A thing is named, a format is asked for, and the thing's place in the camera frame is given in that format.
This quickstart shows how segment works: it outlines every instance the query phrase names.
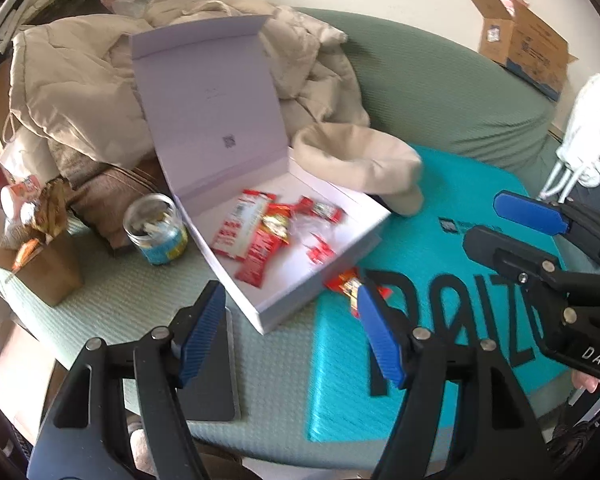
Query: green sofa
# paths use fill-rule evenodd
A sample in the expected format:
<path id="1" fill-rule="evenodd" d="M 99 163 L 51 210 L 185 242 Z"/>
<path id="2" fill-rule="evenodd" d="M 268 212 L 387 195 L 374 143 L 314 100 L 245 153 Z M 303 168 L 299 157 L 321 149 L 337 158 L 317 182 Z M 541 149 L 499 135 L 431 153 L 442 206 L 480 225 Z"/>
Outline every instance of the green sofa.
<path id="1" fill-rule="evenodd" d="M 553 104 L 495 63 L 417 28 L 368 16 L 304 9 L 346 31 L 345 50 L 358 74 L 372 126 L 401 139 L 459 153 L 515 173 L 535 194 L 555 162 L 557 143 L 547 135 Z M 85 286 L 49 308 L 18 280 L 0 291 L 32 333 L 69 367 L 95 335 L 110 344 L 135 339 L 167 324 L 213 279 L 191 246 L 170 266 L 154 268 L 139 254 L 113 259 L 89 230 L 74 225 Z M 564 248 L 566 257 L 568 248 Z M 572 267 L 586 269 L 572 254 Z M 315 444 L 305 438 L 312 307 L 261 336 L 234 310 L 235 357 L 242 417 L 231 424 L 190 423 L 193 434 L 246 455 L 303 466 L 372 469 L 383 442 Z M 538 415 L 570 390 L 561 376 L 531 396 Z M 137 409 L 135 385 L 125 385 Z M 448 435 L 439 435 L 434 459 L 442 459 Z"/>

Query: brown pillow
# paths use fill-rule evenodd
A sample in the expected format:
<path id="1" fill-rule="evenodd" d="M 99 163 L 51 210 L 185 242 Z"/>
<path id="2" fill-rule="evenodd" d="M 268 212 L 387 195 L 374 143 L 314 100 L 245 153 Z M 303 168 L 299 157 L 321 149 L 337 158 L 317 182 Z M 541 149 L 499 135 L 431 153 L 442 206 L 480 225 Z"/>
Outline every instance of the brown pillow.
<path id="1" fill-rule="evenodd" d="M 72 185 L 73 192 L 67 197 L 68 206 L 109 243 L 114 253 L 131 245 L 122 227 L 122 219 L 131 203 L 149 193 L 169 192 L 155 155 L 140 162 L 133 170 L 122 170 L 95 162 L 58 142 L 53 146 L 50 142 L 49 148 L 60 174 Z"/>

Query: hand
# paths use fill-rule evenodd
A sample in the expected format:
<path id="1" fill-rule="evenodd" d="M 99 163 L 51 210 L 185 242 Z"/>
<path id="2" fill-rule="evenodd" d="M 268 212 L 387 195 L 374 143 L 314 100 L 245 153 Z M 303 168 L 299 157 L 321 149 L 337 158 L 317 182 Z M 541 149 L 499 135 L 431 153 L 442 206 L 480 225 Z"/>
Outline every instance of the hand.
<path id="1" fill-rule="evenodd" d="M 597 379 L 589 374 L 579 372 L 577 370 L 571 371 L 571 382 L 576 388 L 586 388 L 586 390 L 592 394 L 596 391 L 596 388 L 600 384 L 600 379 Z"/>

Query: teal mat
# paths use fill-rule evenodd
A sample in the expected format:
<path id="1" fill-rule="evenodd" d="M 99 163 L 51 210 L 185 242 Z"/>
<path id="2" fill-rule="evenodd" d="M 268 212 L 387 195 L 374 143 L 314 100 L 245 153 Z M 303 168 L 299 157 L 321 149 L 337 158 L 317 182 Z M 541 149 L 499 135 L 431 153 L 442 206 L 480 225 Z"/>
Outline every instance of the teal mat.
<path id="1" fill-rule="evenodd" d="M 424 208 L 413 218 L 392 215 L 382 243 L 360 262 L 360 267 L 394 270 L 410 278 L 418 291 L 420 325 L 434 328 L 433 304 L 438 313 L 437 333 L 445 329 L 441 325 L 444 319 L 457 342 L 487 336 L 496 339 L 525 392 L 532 392 L 565 368 L 545 358 L 533 342 L 519 288 L 503 283 L 491 269 L 469 260 L 462 250 L 462 238 L 467 229 L 483 224 L 558 254 L 554 240 L 494 213 L 492 203 L 497 192 L 507 189 L 526 195 L 512 174 L 469 158 L 416 149 L 424 164 Z M 461 305 L 465 290 L 471 309 L 466 299 L 464 307 Z M 388 300 L 391 306 L 404 308 L 400 302 L 404 303 L 400 293 Z M 486 319 L 494 320 L 490 334 Z M 387 396 L 369 395 L 368 352 L 365 333 L 349 314 L 347 299 L 330 291 L 322 293 L 315 314 L 307 406 L 309 440 L 389 436 L 404 393 L 389 385 Z M 440 428 L 453 425 L 457 391 L 454 384 L 447 383 Z"/>

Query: dark notebook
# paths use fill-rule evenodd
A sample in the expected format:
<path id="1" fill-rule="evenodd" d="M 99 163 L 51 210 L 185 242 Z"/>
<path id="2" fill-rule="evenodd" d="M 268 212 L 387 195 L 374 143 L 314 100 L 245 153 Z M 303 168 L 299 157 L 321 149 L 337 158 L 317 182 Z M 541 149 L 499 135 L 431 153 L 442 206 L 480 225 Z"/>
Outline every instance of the dark notebook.
<path id="1" fill-rule="evenodd" d="M 178 399 L 187 420 L 229 422 L 240 417 L 231 311 L 220 320 L 200 373 L 178 390 Z"/>

